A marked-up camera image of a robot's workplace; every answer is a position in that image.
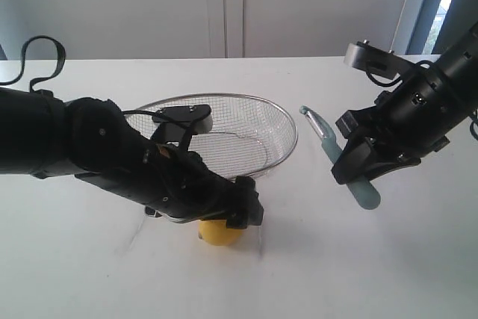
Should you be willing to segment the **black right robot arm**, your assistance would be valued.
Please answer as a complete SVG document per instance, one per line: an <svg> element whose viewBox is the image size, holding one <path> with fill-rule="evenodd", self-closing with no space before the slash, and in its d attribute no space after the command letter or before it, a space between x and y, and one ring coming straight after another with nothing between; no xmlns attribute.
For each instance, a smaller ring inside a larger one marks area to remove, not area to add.
<svg viewBox="0 0 478 319"><path fill-rule="evenodd" d="M332 167L340 185L371 181L413 167L448 143L465 119L477 135L477 27L436 61L412 63L366 42L348 46L345 64L383 87L373 106L346 111L336 122L347 144Z"/></svg>

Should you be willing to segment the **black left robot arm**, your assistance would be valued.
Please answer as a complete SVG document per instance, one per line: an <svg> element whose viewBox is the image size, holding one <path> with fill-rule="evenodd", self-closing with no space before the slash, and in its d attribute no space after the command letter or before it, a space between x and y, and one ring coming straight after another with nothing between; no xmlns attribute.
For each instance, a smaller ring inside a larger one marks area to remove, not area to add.
<svg viewBox="0 0 478 319"><path fill-rule="evenodd" d="M152 112L149 137L110 100L63 102L52 95L1 90L1 172L76 179L143 205L177 223L224 220L260 226L264 209L248 176L226 179L189 145L211 109Z"/></svg>

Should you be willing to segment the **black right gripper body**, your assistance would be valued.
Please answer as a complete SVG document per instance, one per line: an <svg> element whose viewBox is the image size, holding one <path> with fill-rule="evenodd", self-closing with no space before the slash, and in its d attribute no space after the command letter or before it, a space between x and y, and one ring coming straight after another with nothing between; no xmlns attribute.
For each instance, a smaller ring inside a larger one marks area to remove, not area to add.
<svg viewBox="0 0 478 319"><path fill-rule="evenodd" d="M422 159L449 142L446 134L474 115L474 68L449 70L416 64L393 91L383 91L369 108L349 110L336 122L342 135L371 137L374 147Z"/></svg>

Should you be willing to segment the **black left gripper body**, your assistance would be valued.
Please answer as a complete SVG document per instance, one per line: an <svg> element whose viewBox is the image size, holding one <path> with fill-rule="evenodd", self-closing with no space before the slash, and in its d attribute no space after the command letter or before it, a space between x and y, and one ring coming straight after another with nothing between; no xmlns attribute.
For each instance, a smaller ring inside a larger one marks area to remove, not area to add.
<svg viewBox="0 0 478 319"><path fill-rule="evenodd" d="M239 190L232 182L172 148L164 152L152 141L135 139L113 145L75 148L75 177L159 211L174 221L239 214Z"/></svg>

